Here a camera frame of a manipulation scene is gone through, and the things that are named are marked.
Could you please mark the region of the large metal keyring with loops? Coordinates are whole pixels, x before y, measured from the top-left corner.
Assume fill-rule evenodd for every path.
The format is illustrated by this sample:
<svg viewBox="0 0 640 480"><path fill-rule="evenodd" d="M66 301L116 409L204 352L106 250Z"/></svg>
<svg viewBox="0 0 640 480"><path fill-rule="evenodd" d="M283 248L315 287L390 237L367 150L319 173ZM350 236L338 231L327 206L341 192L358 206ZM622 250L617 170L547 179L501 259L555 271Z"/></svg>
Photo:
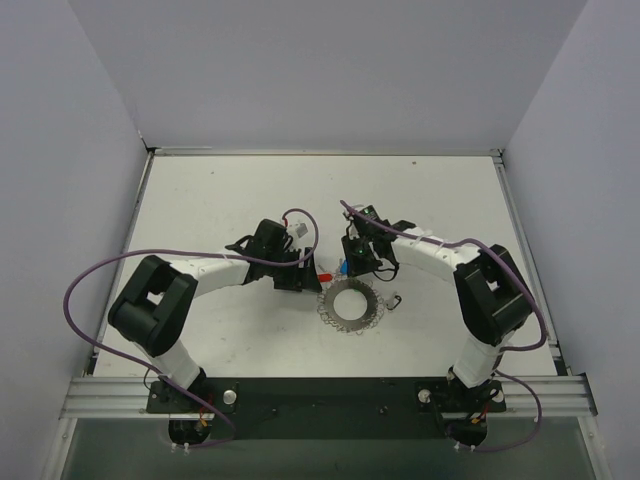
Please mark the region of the large metal keyring with loops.
<svg viewBox="0 0 640 480"><path fill-rule="evenodd" d="M359 335L375 327L384 311L379 293L369 283L353 278L335 280L317 296L321 320L339 332Z"/></svg>

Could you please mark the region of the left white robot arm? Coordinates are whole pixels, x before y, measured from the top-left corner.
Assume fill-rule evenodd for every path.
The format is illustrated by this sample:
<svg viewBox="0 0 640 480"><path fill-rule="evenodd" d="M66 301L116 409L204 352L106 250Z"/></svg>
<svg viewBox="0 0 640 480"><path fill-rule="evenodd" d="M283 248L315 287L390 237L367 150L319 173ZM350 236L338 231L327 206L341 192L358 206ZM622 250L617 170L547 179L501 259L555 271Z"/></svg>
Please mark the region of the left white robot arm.
<svg viewBox="0 0 640 480"><path fill-rule="evenodd" d="M111 306L108 322L173 382L169 398L179 409L196 410L205 398L205 372L181 341L196 298L264 277L272 279L276 290L321 291L314 261L319 238L314 235L308 243L303 227L264 219L253 234L214 257L168 261L147 255L138 264Z"/></svg>

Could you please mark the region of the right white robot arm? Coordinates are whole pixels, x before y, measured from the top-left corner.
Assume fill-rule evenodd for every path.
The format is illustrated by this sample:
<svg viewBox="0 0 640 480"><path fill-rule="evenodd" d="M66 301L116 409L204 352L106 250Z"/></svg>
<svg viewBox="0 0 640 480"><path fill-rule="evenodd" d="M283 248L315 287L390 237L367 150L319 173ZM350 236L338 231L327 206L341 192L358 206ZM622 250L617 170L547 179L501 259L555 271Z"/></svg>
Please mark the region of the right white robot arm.
<svg viewBox="0 0 640 480"><path fill-rule="evenodd" d="M532 295L508 250L475 240L449 242L405 220L391 224L371 205L344 208L346 274L378 274L388 262L393 276L411 266L453 285L468 339L450 375L468 389L486 383L533 313Z"/></svg>

